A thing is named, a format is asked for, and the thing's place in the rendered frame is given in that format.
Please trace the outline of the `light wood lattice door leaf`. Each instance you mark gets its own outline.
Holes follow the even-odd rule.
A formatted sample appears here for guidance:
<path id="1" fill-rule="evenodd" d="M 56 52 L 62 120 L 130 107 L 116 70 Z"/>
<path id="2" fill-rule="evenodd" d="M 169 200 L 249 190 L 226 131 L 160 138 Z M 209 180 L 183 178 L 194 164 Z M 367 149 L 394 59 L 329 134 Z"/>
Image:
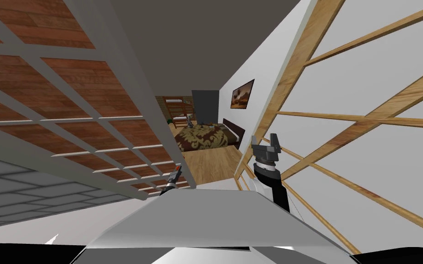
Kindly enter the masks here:
<path id="1" fill-rule="evenodd" d="M 297 218 L 350 253 L 423 247 L 423 0 L 309 0 L 256 127 Z"/>

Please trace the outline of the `bed with patterned brown cover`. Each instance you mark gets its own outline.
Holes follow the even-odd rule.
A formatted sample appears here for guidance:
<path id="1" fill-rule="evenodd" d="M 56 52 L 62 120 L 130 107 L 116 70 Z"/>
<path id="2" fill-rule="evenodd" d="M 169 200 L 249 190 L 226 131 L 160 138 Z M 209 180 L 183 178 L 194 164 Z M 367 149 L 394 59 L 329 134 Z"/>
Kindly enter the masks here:
<path id="1" fill-rule="evenodd" d="M 213 125 L 194 124 L 192 128 L 185 127 L 174 139 L 181 152 L 228 146 L 239 149 L 244 134 L 245 129 L 227 119 L 223 119 L 222 123 L 214 123 Z"/>

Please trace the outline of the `grey lattice door leaf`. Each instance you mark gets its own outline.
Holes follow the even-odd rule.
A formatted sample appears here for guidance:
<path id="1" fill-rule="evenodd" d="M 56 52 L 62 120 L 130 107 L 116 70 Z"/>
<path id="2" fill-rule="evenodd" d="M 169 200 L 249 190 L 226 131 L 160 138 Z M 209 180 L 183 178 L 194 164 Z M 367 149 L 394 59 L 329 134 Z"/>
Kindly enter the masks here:
<path id="1" fill-rule="evenodd" d="M 194 178 L 185 162 L 183 154 L 176 146 L 168 125 L 162 119 L 162 112 L 157 105 L 154 94 L 139 65 L 138 58 L 133 51 L 128 36 L 122 27 L 121 20 L 118 19 L 112 4 L 109 1 L 105 2 L 103 0 L 63 1 L 93 44 L 93 49 L 27 44 L 0 20 L 0 55 L 21 57 L 34 70 L 38 71 L 66 95 L 87 116 L 85 118 L 74 119 L 47 119 L 8 94 L 0 91 L 0 104 L 25 117 L 23 121 L 0 121 L 0 126 L 39 125 L 81 148 L 82 154 L 95 155 L 99 159 L 110 163 L 112 170 L 120 170 L 122 168 L 121 165 L 107 156 L 106 150 L 97 150 L 59 126 L 60 123 L 95 121 L 120 141 L 126 149 L 129 149 L 142 159 L 145 166 L 150 167 L 156 172 L 156 175 L 150 176 L 150 179 L 163 179 L 164 174 L 157 168 L 157 163 L 152 163 L 141 153 L 141 147 L 135 146 L 111 124 L 114 118 L 102 116 L 90 102 L 84 99 L 69 83 L 44 62 L 44 58 L 105 61 L 130 100 L 140 111 L 140 118 L 145 120 L 149 125 L 152 132 L 160 141 L 160 146 L 170 156 L 171 161 L 183 165 L 183 176 L 189 183 L 189 188 L 196 188 Z M 57 155 L 1 130 L 0 161 L 66 178 L 84 185 L 105 189 L 138 200 L 146 200 L 149 196 L 147 193 L 134 188 L 134 184 L 145 182 L 145 179 L 135 173 L 132 167 L 127 166 L 123 169 L 131 176 L 131 179 L 117 181 L 107 176 L 105 170 L 92 170 L 69 160 L 67 154 Z"/>

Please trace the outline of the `dark grey wardrobe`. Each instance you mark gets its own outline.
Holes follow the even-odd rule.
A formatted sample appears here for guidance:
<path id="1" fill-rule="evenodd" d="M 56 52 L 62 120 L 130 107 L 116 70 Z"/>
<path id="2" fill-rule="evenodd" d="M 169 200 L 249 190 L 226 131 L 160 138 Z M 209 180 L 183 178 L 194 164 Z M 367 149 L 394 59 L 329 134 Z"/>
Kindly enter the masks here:
<path id="1" fill-rule="evenodd" d="M 192 90 L 192 97 L 197 123 L 217 123 L 219 109 L 219 91 Z"/>

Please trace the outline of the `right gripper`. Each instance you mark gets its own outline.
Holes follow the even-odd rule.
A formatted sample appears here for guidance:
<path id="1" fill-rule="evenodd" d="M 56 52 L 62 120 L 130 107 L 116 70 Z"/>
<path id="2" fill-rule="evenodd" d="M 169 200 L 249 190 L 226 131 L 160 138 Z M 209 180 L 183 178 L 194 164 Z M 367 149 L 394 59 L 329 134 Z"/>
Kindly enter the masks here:
<path id="1" fill-rule="evenodd" d="M 281 147 L 276 133 L 270 134 L 270 146 L 258 145 L 257 138 L 255 135 L 253 135 L 251 139 L 251 148 L 253 155 L 257 159 L 267 161 L 279 160 L 278 154 L 281 153 Z"/>

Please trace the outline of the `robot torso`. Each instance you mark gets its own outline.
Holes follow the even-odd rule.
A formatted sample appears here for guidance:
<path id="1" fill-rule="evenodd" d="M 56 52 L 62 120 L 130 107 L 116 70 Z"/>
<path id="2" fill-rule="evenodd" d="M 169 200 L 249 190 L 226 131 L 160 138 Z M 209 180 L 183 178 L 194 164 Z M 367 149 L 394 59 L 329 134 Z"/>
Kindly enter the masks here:
<path id="1" fill-rule="evenodd" d="M 173 189 L 102 232 L 71 264 L 153 264 L 175 248 L 248 247 L 262 264 L 360 264 L 262 194 Z"/>

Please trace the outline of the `wooden bunk bed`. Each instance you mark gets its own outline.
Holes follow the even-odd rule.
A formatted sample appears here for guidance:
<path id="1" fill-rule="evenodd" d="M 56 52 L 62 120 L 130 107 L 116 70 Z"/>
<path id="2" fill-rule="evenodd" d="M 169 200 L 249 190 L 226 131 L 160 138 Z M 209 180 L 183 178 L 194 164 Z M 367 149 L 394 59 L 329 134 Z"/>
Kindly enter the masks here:
<path id="1" fill-rule="evenodd" d="M 166 109 L 175 128 L 189 127 L 194 117 L 193 104 L 184 96 L 163 96 Z"/>

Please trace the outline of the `brown framed wall picture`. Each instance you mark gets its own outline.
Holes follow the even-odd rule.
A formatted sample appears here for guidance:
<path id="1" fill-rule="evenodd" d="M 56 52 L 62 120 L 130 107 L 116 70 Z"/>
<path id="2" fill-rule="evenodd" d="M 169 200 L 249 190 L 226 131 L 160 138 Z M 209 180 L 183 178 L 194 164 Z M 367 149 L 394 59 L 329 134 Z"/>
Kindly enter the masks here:
<path id="1" fill-rule="evenodd" d="M 249 103 L 250 94 L 253 88 L 254 79 L 232 92 L 231 109 L 246 109 Z"/>

